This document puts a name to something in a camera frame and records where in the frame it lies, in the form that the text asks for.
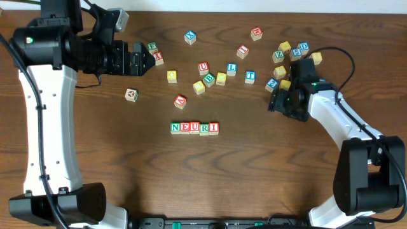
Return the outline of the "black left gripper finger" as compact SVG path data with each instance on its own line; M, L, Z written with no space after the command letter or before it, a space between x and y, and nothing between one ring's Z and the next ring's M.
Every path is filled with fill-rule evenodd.
M149 52L143 53L140 56L140 75L143 76L145 75L152 67L154 67L156 64L156 60L152 54Z
M149 52L148 48L146 47L146 45L144 43L140 42L139 46L140 46L140 48L139 48L140 49L140 51L139 51L140 56L143 59L150 59L152 57L152 54L150 54L150 52Z

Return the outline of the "yellow block mid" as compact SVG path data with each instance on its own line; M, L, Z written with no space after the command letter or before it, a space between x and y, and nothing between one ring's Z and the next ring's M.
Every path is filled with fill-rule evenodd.
M273 74L277 80L286 76L287 71L284 66L278 66L274 69Z

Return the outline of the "green N wooden block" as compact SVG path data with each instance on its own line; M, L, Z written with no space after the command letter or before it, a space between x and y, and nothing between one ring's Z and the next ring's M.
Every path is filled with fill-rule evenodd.
M170 133L171 134L180 134L181 133L181 124L178 122L172 122L170 124Z

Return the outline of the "red E wooden block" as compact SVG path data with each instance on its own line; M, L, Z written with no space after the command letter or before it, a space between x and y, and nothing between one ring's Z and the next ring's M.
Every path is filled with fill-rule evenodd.
M190 134L190 123L189 122L180 123L180 133L181 134Z

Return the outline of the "green R wooden block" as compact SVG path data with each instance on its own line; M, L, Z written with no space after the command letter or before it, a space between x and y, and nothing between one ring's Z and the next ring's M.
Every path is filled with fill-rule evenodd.
M200 124L200 135L209 135L209 124L208 123L201 123Z

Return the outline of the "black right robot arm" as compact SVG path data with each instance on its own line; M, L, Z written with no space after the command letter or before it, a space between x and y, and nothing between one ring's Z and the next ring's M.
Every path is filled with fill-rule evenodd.
M340 156L333 196L308 212L315 228L346 228L372 223L374 214L400 208L406 214L404 142L370 127L343 99L331 82L318 77L314 62L290 65L289 88L276 89L269 111L306 122L317 120L337 145Z

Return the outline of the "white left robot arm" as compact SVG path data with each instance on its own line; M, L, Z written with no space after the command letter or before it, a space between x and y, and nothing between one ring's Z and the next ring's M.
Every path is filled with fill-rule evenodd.
M110 204L102 183L83 182L76 156L73 104L78 73L142 76L155 58L141 42L116 40L128 14L90 4L96 20L83 34L79 1L41 1L41 15L19 27L4 46L19 69L27 111L28 165L24 192L10 214L38 226L138 228L129 212Z

